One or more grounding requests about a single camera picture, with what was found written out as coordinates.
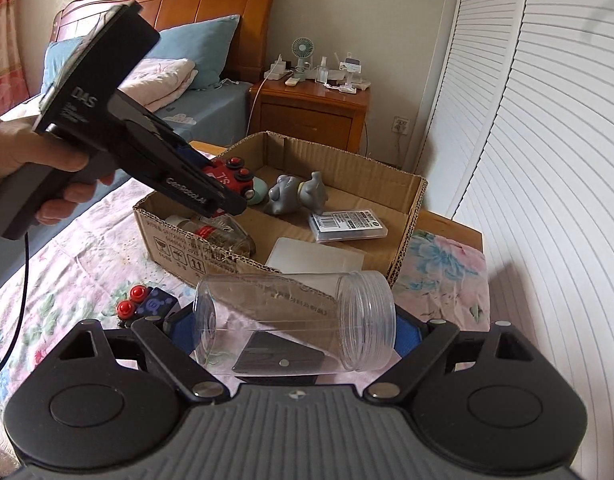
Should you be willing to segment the person's left hand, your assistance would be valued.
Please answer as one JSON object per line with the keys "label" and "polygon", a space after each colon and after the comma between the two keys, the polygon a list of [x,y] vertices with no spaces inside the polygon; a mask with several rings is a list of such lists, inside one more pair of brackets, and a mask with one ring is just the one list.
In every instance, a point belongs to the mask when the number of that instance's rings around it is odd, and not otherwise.
{"label": "person's left hand", "polygon": [[[4,181],[25,165],[46,166],[66,172],[83,170],[89,162],[86,153],[76,150],[55,136],[41,136],[33,129],[35,117],[3,120],[0,117],[0,188]],[[36,211],[44,226],[55,226],[67,219],[77,206],[89,202],[97,183],[72,183]]]}

